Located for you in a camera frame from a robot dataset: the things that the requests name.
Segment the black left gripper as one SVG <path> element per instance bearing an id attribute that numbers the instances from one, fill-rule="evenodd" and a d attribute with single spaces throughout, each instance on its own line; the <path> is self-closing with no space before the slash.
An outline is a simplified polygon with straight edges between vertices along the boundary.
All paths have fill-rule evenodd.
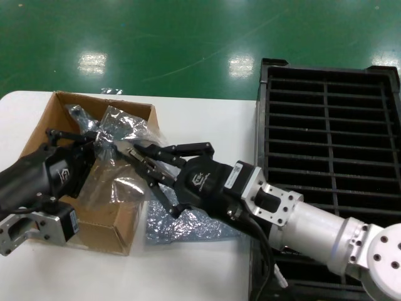
<path id="1" fill-rule="evenodd" d="M 29 208 L 39 194 L 54 198 L 76 198 L 95 161 L 95 140 L 99 132 L 75 134 L 47 129 L 50 144 L 66 139 L 74 143 L 52 146 L 46 143 L 1 171 L 1 209 Z"/>

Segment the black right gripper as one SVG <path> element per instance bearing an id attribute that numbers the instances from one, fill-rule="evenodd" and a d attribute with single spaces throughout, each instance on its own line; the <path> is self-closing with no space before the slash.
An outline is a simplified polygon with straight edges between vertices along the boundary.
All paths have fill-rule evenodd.
<path id="1" fill-rule="evenodd" d="M 232 166 L 212 160 L 214 148 L 210 142 L 167 147 L 135 144 L 134 150 L 141 156 L 134 164 L 135 170 L 143 170 L 152 194 L 173 219 L 192 208 L 213 219 L 230 220 L 228 211 L 239 204 L 224 188 Z M 177 180 L 165 164 L 151 160 L 181 169 Z"/>

